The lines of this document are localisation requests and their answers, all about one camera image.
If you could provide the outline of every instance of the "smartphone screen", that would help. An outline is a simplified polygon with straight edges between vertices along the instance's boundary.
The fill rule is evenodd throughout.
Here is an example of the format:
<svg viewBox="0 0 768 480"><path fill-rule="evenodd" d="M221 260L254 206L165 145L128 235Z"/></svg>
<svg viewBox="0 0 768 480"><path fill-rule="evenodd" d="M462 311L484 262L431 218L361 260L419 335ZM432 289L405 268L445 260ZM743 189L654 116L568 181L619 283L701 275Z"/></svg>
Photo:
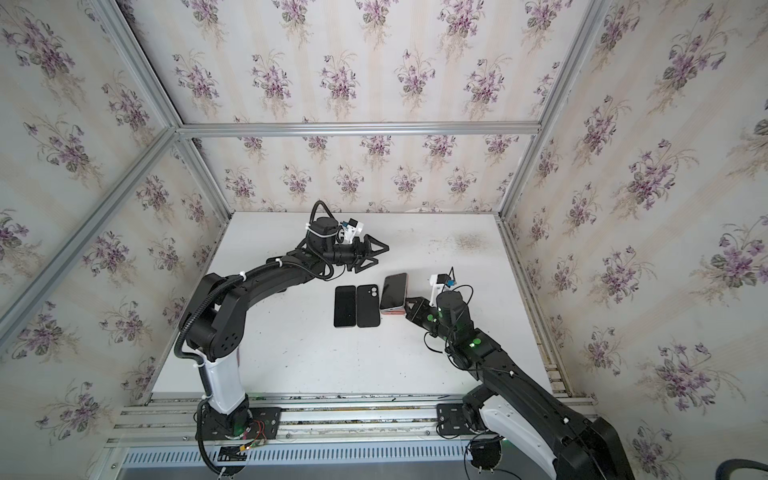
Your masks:
<svg viewBox="0 0 768 480"><path fill-rule="evenodd" d="M336 303L333 307L333 326L355 326L356 324L356 289L354 285L336 288Z"/></svg>
<svg viewBox="0 0 768 480"><path fill-rule="evenodd" d="M402 307L406 303L406 287L408 283L407 273L390 275L384 279L382 289L381 310L390 310Z"/></svg>

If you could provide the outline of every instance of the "black arm segment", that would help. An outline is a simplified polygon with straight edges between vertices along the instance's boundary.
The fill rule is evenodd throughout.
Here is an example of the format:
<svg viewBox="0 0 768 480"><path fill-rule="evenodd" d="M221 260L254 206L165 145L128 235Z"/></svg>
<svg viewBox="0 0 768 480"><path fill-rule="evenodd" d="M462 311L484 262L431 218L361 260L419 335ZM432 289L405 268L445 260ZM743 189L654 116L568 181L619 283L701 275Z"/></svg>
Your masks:
<svg viewBox="0 0 768 480"><path fill-rule="evenodd" d="M434 308L425 298L409 298L406 318L444 339L454 365L482 382L463 400L465 420L475 431L485 430L480 416L485 401L500 395L550 447L558 478L634 480L613 426L604 419L590 422L531 379L501 345L475 328L460 292L440 293Z"/></svg>

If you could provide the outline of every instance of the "phone back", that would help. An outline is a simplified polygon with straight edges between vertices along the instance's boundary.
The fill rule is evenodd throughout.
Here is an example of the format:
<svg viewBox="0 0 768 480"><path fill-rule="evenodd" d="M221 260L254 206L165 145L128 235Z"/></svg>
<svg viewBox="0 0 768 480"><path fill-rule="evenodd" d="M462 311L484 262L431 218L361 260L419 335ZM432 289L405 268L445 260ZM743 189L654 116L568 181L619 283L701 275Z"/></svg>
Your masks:
<svg viewBox="0 0 768 480"><path fill-rule="evenodd" d="M376 285L357 287L357 326L379 326L379 288Z"/></svg>

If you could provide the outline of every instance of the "purple flower pattern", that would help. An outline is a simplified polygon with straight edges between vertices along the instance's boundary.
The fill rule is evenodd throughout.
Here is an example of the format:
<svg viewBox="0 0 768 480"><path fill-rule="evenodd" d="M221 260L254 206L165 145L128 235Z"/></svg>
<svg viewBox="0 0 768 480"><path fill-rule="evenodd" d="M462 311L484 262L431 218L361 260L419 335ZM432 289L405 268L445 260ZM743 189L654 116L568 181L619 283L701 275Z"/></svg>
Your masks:
<svg viewBox="0 0 768 480"><path fill-rule="evenodd" d="M479 121L491 111L491 104L498 101L498 94L504 89L502 65L509 57L499 56L488 63L487 58L478 60L477 69L468 76L464 90L472 93L472 98L464 104L464 113L469 113L469 120Z"/></svg>
<svg viewBox="0 0 768 480"><path fill-rule="evenodd" d="M400 200L410 202L413 199L413 191L416 184L423 181L418 170L413 170L409 165L397 167L397 174L392 177L392 182L397 187L397 197Z"/></svg>
<svg viewBox="0 0 768 480"><path fill-rule="evenodd" d="M528 53L544 47L548 41L548 33L551 31L552 22L558 17L558 12L570 8L573 0L528 0L525 3L525 14L528 17L528 27L523 28L523 40L521 45L530 45Z"/></svg>
<svg viewBox="0 0 768 480"><path fill-rule="evenodd" d="M30 243L26 240L29 229L20 223L12 223L12 214L16 210L0 210L0 284L13 283L11 274L3 272L10 267L15 275L32 278L43 264L43 257L38 253L42 240Z"/></svg>
<svg viewBox="0 0 768 480"><path fill-rule="evenodd" d="M150 175L136 190L136 198L144 210L151 208L158 220L170 223L174 218L174 209L173 203L168 201L170 194L164 184L165 181L157 175Z"/></svg>
<svg viewBox="0 0 768 480"><path fill-rule="evenodd" d="M429 165L429 171L440 170L443 165L448 163L448 157L453 155L456 137L453 135L427 135L424 138L424 148L429 150L424 157L424 165Z"/></svg>
<svg viewBox="0 0 768 480"><path fill-rule="evenodd" d="M423 58L418 50L414 49L411 53L406 49L402 54L402 65L395 70L397 80L402 84L402 104L410 106L411 112L422 106L427 82L435 77L435 69L430 60L435 59Z"/></svg>
<svg viewBox="0 0 768 480"><path fill-rule="evenodd" d="M683 474L677 465L679 451L670 445L672 432L666 429L653 430L646 422L637 428L637 437L628 444L630 458L640 470L654 478L677 478L683 480Z"/></svg>
<svg viewBox="0 0 768 480"><path fill-rule="evenodd" d="M123 71L118 72L112 83L103 84L101 90L109 99L109 111L118 126L128 125L136 145L146 147L154 139L154 127L147 123L150 117L144 110L144 101L121 81L122 75Z"/></svg>
<svg viewBox="0 0 768 480"><path fill-rule="evenodd" d="M547 181L547 178L560 168L560 160L562 155L558 153L558 143L554 138L550 138L547 145L541 149L538 154L538 164L536 165L536 183L534 184L538 188L542 188Z"/></svg>
<svg viewBox="0 0 768 480"><path fill-rule="evenodd" d="M105 405L105 400L97 402L90 390L93 384L83 382L73 386L74 380L67 386L64 399L46 406L43 418L35 422L40 430L50 430L50 445L54 441L69 438L73 432L86 436L98 429L102 419L111 420L112 409Z"/></svg>
<svg viewBox="0 0 768 480"><path fill-rule="evenodd" d="M366 41L368 37L374 37L376 43L373 48L376 49L384 43L384 39L389 35L386 32L386 16L392 4L399 3L399 0L355 0L355 5L362 14L362 33Z"/></svg>
<svg viewBox="0 0 768 480"><path fill-rule="evenodd" d="M287 212L288 210L283 206L283 204L278 204L272 200L262 198L261 205L259 206L258 211L259 212Z"/></svg>
<svg viewBox="0 0 768 480"><path fill-rule="evenodd" d="M640 289L640 279L643 273L656 278L656 273L650 268L650 262L641 262L637 259L637 252L632 246L622 252L613 251L609 257L603 259L605 273L596 273L591 280L594 283L589 295L596 303L603 303L607 308L608 302L613 300L616 304L622 300L634 298L634 293Z"/></svg>
<svg viewBox="0 0 768 480"><path fill-rule="evenodd" d="M672 342L669 346L659 346L657 361L641 363L643 377L637 385L647 389L648 396L660 403L669 412L669 404L677 407L678 412L688 409L700 409L707 413L707 407L715 405L717 392L726 386L731 394L741 396L746 401L736 383L738 378L728 372L708 368L706 365L712 354L702 344L689 348L681 343Z"/></svg>
<svg viewBox="0 0 768 480"><path fill-rule="evenodd" d="M692 153L691 149L673 153L672 143L663 138L655 152L641 152L640 160L629 166L633 180L622 183L613 194L617 200L611 213L619 212L619 218L631 215L637 219L638 207L650 210L656 200L666 200L675 185L680 162L699 163Z"/></svg>
<svg viewBox="0 0 768 480"><path fill-rule="evenodd" d="M592 182L584 185L581 191L574 191L574 196L571 198L571 208L563 220L563 223L568 225L568 229L563 232L564 235L572 237L578 232L581 225L586 223L592 225L598 219L595 212L602 209L594 201L597 195L597 191L592 187Z"/></svg>
<svg viewBox="0 0 768 480"><path fill-rule="evenodd" d="M478 33L480 18L485 16L482 10L485 0L441 0L442 7L437 19L448 24L440 34L439 49L445 52L445 61L457 61L469 47L467 38Z"/></svg>
<svg viewBox="0 0 768 480"><path fill-rule="evenodd" d="M445 179L449 187L449 196L455 199L455 204L464 200L469 187L477 181L475 172L467 170L466 167L455 167L451 176Z"/></svg>
<svg viewBox="0 0 768 480"><path fill-rule="evenodd" d="M341 195L350 204L357 200L357 190L360 188L360 184L365 181L359 170L355 170L348 164L339 165L338 173L333 180L341 190Z"/></svg>
<svg viewBox="0 0 768 480"><path fill-rule="evenodd" d="M266 58L263 55L251 57L256 63L250 71L253 76L253 86L263 91L261 104L264 110L272 112L275 120L283 120L290 107L286 99L290 98L288 87L291 81L288 80L288 74L277 63L277 60L282 57L281 51L270 51Z"/></svg>
<svg viewBox="0 0 768 480"><path fill-rule="evenodd" d="M541 265L538 262L538 258L534 258L525 264L525 272L528 274L528 279L531 281L531 286L536 290L541 290Z"/></svg>
<svg viewBox="0 0 768 480"><path fill-rule="evenodd" d="M332 111L337 120L342 120L349 115L349 110L354 108L352 100L357 98L355 88L360 85L357 81L352 65L349 64L357 55L343 51L338 58L326 55L323 61L326 66L320 71L320 87L327 88L329 92L326 98L326 107Z"/></svg>
<svg viewBox="0 0 768 480"><path fill-rule="evenodd" d="M362 162L371 167L371 171L381 170L385 163L389 162L387 158L391 151L392 135L374 135L372 137L363 137L360 141L360 147L365 147Z"/></svg>
<svg viewBox="0 0 768 480"><path fill-rule="evenodd" d="M206 117L216 117L218 108L221 106L215 100L219 98L219 92L216 90L218 82L200 63L202 57L202 52L195 51L191 51L187 58L174 54L174 61L177 63L174 73L177 76L178 85L192 91L192 105L202 110Z"/></svg>
<svg viewBox="0 0 768 480"><path fill-rule="evenodd" d="M611 60L615 53L616 44L629 31L634 31L640 23L640 0L628 0L625 3L614 3L605 15L603 26L605 31L600 36L598 46L592 54L592 61L596 63L594 71L600 71Z"/></svg>
<svg viewBox="0 0 768 480"><path fill-rule="evenodd" d="M41 357L40 363L50 359L61 362L59 354L62 347L67 346L73 352L78 352L80 338L73 332L68 332L68 327L58 325L58 321L54 318L54 308L56 308L55 303L47 300L43 302L40 313L16 336L12 345L12 359L23 359L31 353Z"/></svg>
<svg viewBox="0 0 768 480"><path fill-rule="evenodd" d="M488 148L485 149L485 161L488 162L489 167L504 159L505 152L512 145L512 142L518 143L520 141L520 135L485 135L483 138L485 144L488 145Z"/></svg>
<svg viewBox="0 0 768 480"><path fill-rule="evenodd" d="M246 210L256 197L256 187L253 185L253 181L248 178L248 167L238 167L236 170L227 168L224 173L227 174L224 177L224 187L234 192L235 203Z"/></svg>
<svg viewBox="0 0 768 480"><path fill-rule="evenodd" d="M176 240L165 237L161 241L152 240L147 248L149 256L154 259L155 270L165 270L175 277L184 275L184 261L176 253Z"/></svg>
<svg viewBox="0 0 768 480"><path fill-rule="evenodd" d="M547 240L551 228L552 225L549 224L549 212L547 212L547 207L542 207L541 210L536 212L533 216L533 224L528 231L528 236L531 238L528 248L534 247L539 240Z"/></svg>
<svg viewBox="0 0 768 480"><path fill-rule="evenodd" d="M236 124L247 124L248 119L245 117L234 117ZM248 158L256 158L256 163L260 164L266 157L262 146L262 137L238 137L237 140L243 142L243 150L248 154Z"/></svg>
<svg viewBox="0 0 768 480"><path fill-rule="evenodd" d="M294 165L283 165L283 176L280 179L294 200L298 200L299 204L306 202L306 187L312 181L306 170L300 170Z"/></svg>
<svg viewBox="0 0 768 480"><path fill-rule="evenodd" d="M713 15L712 10L713 4L710 4L703 14L697 15L690 30L672 37L669 53L672 65L664 70L661 78L656 79L656 88L648 95L648 99L653 98L657 102L649 114L664 112L674 104L675 98L683 96L682 89L689 81L707 68L717 70L725 60L725 45L728 34L732 32L721 28L730 16L727 5L723 6L719 15Z"/></svg>
<svg viewBox="0 0 768 480"><path fill-rule="evenodd" d="M768 5L766 5L766 14L768 15ZM768 110L768 100L763 110ZM746 161L742 162L744 164L742 167L731 171L728 175L745 174L754 180L760 170L768 172L768 118L758 121L752 133L742 130L740 138L741 144L731 148L728 157L743 157Z"/></svg>
<svg viewBox="0 0 768 480"><path fill-rule="evenodd" d="M574 259L573 253L565 258L558 258L557 268L549 280L549 284L552 287L552 291L549 294L558 298L563 292L569 290L571 293L576 293L576 290L578 290L577 285L581 283L581 278L576 273L577 269L578 261Z"/></svg>
<svg viewBox="0 0 768 480"><path fill-rule="evenodd" d="M181 205L187 213L187 219L192 220L204 230L208 228L210 218L205 214L202 195L197 192L194 192L191 195L185 194L181 198Z"/></svg>
<svg viewBox="0 0 768 480"><path fill-rule="evenodd" d="M565 347L565 340L573 341L573 338L571 338L571 329L565 326L565 322L561 315L549 317L549 331L559 349Z"/></svg>
<svg viewBox="0 0 768 480"><path fill-rule="evenodd" d="M533 90L534 95L537 97L537 101L533 104L533 106L531 106L531 111L528 112L528 116L538 118L538 116L541 114L541 111L544 110L544 105L547 101L547 98L549 97L549 92L551 91L552 86L554 85L554 80L557 77L559 66L560 62L556 61L552 64L549 72L538 79L536 90Z"/></svg>
<svg viewBox="0 0 768 480"><path fill-rule="evenodd" d="M137 310L136 302L122 303L117 309L104 312L104 319L98 323L99 328L109 332L109 344L130 342L134 346L141 345L145 338L152 340L152 328L144 325Z"/></svg>
<svg viewBox="0 0 768 480"><path fill-rule="evenodd" d="M123 374L125 381L120 384L120 387L129 392L131 400L134 402L141 400L141 397L143 397L147 392L147 389L149 389L149 385L152 383L152 377L154 377L154 374L157 372L155 361L156 359L151 356L142 360L136 369Z"/></svg>
<svg viewBox="0 0 768 480"><path fill-rule="evenodd" d="M96 241L82 257L83 264L91 269L94 276L106 270L109 280L118 288L122 283L133 285L133 278L136 277L136 257L128 258L131 251L121 238L121 235L111 230L106 231L96 237Z"/></svg>
<svg viewBox="0 0 768 480"><path fill-rule="evenodd" d="M596 326L592 328L592 341L584 344L582 350L582 354L587 358L584 366L589 372L606 369L612 371L614 376L619 376L624 359L618 352L621 339L616 337L616 329L612 326L605 329Z"/></svg>
<svg viewBox="0 0 768 480"><path fill-rule="evenodd" d="M221 23L219 23L219 1L181 0L184 6L192 9L192 16L197 20L197 27L203 31L203 36L210 35L217 47L224 42L225 33L221 29Z"/></svg>
<svg viewBox="0 0 768 480"><path fill-rule="evenodd" d="M600 155L603 147L609 145L616 133L616 124L619 116L632 111L623 100L614 103L614 98L606 95L603 104L595 107L592 114L584 121L587 133L578 139L573 164L578 168L584 165L592 165L592 155Z"/></svg>
<svg viewBox="0 0 768 480"><path fill-rule="evenodd" d="M725 303L725 293L738 300L738 290L742 286L756 286L768 283L768 252L765 250L764 236L759 227L768 226L768 215L763 215L752 226L738 226L726 223L723 228L729 231L720 237L722 253L717 253L708 261L701 257L700 270L691 272L708 284L701 290L694 291L708 303L717 299Z"/></svg>
<svg viewBox="0 0 768 480"><path fill-rule="evenodd" d="M0 22L5 45L15 49L22 67L37 65L42 73L42 86L61 103L66 98L75 107L85 103L81 84L84 78L75 77L71 69L74 59L64 50L64 39L56 35L51 26L19 5L0 5Z"/></svg>
<svg viewBox="0 0 768 480"><path fill-rule="evenodd" d="M178 326L181 315L184 313L184 305L186 304L186 297L174 296L173 290L170 292L168 306L163 308L163 317L165 317L165 321L168 322L168 326L171 329L175 329Z"/></svg>
<svg viewBox="0 0 768 480"><path fill-rule="evenodd" d="M192 258L194 258L198 270L202 270L208 265L208 259L212 251L214 249L210 245L200 245L200 248L192 252Z"/></svg>
<svg viewBox="0 0 768 480"><path fill-rule="evenodd" d="M85 153L83 136L85 132L79 125L70 125L64 120L64 115L59 115L55 122L47 118L35 117L37 124L24 123L27 134L38 143L38 159L47 161L51 165L60 165L71 173L72 180L90 188L96 184L99 190L103 187L101 181L104 175L101 165L94 163L93 159Z"/></svg>
<svg viewBox="0 0 768 480"><path fill-rule="evenodd" d="M289 40L291 37L298 37L299 48L301 48L311 35L308 30L309 24L306 22L306 6L310 0L272 0L272 3L283 11L282 26L286 31L286 37Z"/></svg>
<svg viewBox="0 0 768 480"><path fill-rule="evenodd" d="M368 202L368 208L366 208L367 214L388 214L389 213L389 200L381 200L380 202Z"/></svg>
<svg viewBox="0 0 768 480"><path fill-rule="evenodd" d="M309 118L304 117L302 122L305 124L310 123ZM312 158L317 159L317 163L321 164L326 161L326 146L328 144L328 137L322 135L316 135L314 137L302 137L306 142L306 148L310 151Z"/></svg>

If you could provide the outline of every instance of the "floral wallpaper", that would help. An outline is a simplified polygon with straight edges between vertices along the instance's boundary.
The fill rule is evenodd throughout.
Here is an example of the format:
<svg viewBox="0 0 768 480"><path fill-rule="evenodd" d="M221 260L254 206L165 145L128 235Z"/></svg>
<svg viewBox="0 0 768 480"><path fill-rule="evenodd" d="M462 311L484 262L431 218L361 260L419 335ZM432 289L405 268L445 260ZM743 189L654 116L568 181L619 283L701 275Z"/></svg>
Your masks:
<svg viewBox="0 0 768 480"><path fill-rule="evenodd" d="M244 137L196 141L235 210L492 212L529 136Z"/></svg>
<svg viewBox="0 0 768 480"><path fill-rule="evenodd" d="M173 151L134 193L0 352L0 386L13 399L0 422L21 436L3 443L6 474L88 477L115 413L146 401L216 249L222 225ZM12 243L10 255L34 246Z"/></svg>
<svg viewBox="0 0 768 480"><path fill-rule="evenodd" d="M161 126L88 0L0 5L0 315Z"/></svg>
<svg viewBox="0 0 768 480"><path fill-rule="evenodd" d="M588 6L587 0L118 4L187 123L227 123L234 116L535 120ZM635 2L614 12L606 58L637 27L638 9Z"/></svg>
<svg viewBox="0 0 768 480"><path fill-rule="evenodd" d="M510 219L526 275L638 478L768 462L765 2L603 27Z"/></svg>

